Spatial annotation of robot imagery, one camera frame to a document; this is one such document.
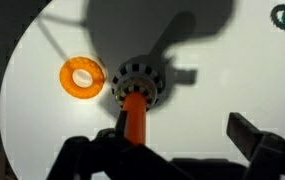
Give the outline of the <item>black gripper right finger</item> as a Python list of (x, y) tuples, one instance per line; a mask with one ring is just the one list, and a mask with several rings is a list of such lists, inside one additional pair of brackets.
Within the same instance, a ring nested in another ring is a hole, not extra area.
[(285, 139), (261, 131), (238, 112), (231, 112), (226, 133), (249, 161), (243, 180), (280, 180), (285, 175)]

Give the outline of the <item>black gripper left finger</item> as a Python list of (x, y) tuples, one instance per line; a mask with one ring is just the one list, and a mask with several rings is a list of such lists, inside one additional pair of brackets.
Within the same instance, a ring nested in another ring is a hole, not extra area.
[(111, 180), (165, 180), (169, 165), (144, 145), (124, 137), (128, 112), (121, 111), (114, 128), (100, 130), (95, 139), (68, 138), (47, 180), (91, 180), (104, 172)]

